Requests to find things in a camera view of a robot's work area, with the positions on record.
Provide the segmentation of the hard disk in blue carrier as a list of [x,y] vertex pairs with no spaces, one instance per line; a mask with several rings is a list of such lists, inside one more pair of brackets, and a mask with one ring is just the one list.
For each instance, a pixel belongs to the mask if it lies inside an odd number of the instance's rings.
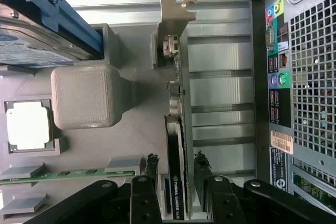
[[66,0],[0,0],[0,66],[58,67],[103,55],[103,36]]

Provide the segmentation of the silver CPU chip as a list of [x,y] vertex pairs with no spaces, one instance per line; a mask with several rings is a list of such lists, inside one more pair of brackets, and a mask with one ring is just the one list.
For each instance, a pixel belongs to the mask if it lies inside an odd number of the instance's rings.
[[15,150],[43,149],[50,142],[49,109],[40,101],[15,102],[6,118],[8,141]]

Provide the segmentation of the dark grey PC case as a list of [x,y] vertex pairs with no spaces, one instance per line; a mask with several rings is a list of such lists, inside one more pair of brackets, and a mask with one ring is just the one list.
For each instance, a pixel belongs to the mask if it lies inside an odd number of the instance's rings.
[[336,0],[251,0],[256,176],[336,215]]

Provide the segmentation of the grey printed parts rack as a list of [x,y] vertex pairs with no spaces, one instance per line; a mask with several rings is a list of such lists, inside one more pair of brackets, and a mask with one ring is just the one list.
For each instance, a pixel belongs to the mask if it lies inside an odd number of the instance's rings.
[[9,153],[6,106],[15,102],[51,102],[52,68],[19,69],[0,66],[0,172],[16,168],[16,173],[33,170],[80,172],[86,176],[48,180],[21,185],[0,186],[0,224],[22,224],[92,183],[105,179],[98,170],[111,160],[159,156],[159,174],[167,173],[164,116],[169,111],[167,83],[175,76],[172,67],[154,68],[151,45],[156,25],[108,26],[113,55],[105,63],[114,64],[125,78],[128,108],[121,121],[112,127],[81,130],[54,130],[60,135],[59,147],[42,151]]

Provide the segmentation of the green RAM stick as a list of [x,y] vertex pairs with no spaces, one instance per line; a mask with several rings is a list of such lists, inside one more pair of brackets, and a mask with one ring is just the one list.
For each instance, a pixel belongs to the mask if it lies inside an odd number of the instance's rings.
[[123,177],[134,176],[135,171],[105,172],[104,168],[98,169],[80,169],[64,172],[43,172],[31,178],[11,178],[0,179],[0,185],[23,184],[32,182],[41,182],[47,180],[76,179],[87,177]]

